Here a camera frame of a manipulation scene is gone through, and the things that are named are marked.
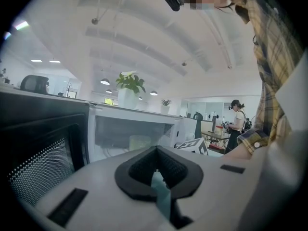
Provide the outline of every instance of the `white t-shirt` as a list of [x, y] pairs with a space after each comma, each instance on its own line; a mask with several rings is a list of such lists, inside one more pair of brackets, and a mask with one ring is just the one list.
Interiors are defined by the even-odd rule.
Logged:
[[237, 119], [240, 120], [239, 121], [240, 129], [235, 129], [235, 130], [242, 132], [242, 130], [244, 128], [244, 124], [245, 124], [245, 116], [244, 116], [244, 114], [242, 112], [237, 111], [236, 114], [235, 114], [235, 118], [234, 118], [234, 124], [237, 123]]

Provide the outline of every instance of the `black backpack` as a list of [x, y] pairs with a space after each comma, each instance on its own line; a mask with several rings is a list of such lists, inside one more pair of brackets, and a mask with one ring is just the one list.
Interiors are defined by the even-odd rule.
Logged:
[[242, 133], [245, 133], [247, 130], [249, 130], [252, 127], [252, 123], [251, 121], [249, 121], [249, 118], [246, 117], [245, 113], [242, 110], [239, 110], [239, 112], [242, 112], [245, 117], [245, 123], [242, 129]]

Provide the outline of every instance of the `woman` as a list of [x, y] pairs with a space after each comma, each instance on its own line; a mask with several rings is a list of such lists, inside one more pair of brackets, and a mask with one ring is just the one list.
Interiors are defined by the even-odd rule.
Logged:
[[238, 100], [233, 100], [231, 103], [231, 109], [233, 109], [235, 113], [234, 124], [228, 124], [227, 127], [231, 129], [231, 135], [229, 138], [229, 142], [226, 149], [226, 154], [232, 151], [235, 147], [237, 147], [237, 137], [241, 135], [242, 130], [245, 126], [245, 115], [244, 104], [241, 104]]

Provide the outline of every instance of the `desk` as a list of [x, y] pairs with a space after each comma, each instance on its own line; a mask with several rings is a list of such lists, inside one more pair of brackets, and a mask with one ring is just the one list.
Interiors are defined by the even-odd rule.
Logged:
[[214, 142], [214, 143], [216, 143], [216, 145], [219, 145], [220, 144], [220, 142], [222, 141], [223, 142], [223, 147], [224, 148], [226, 148], [226, 146], [227, 146], [227, 142], [228, 142], [228, 140], [229, 140], [229, 138], [230, 138], [230, 134], [228, 134], [228, 133], [223, 133], [223, 134], [221, 134], [221, 135], [219, 135], [219, 134], [216, 134], [216, 133], [211, 133], [211, 132], [209, 132], [209, 131], [204, 131], [204, 132], [201, 132], [202, 133], [202, 135], [203, 136], [205, 136], [205, 140], [208, 138], [208, 137], [210, 137], [210, 140], [211, 140], [211, 142]]

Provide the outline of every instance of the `white planter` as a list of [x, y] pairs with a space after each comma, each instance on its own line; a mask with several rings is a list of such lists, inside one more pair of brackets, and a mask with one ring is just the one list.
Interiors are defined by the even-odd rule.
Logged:
[[127, 109], [134, 109], [137, 106], [139, 99], [139, 94], [135, 94], [133, 90], [123, 88], [119, 91], [117, 96], [117, 101], [119, 107], [127, 108]]
[[160, 113], [163, 115], [168, 115], [170, 106], [160, 106]]

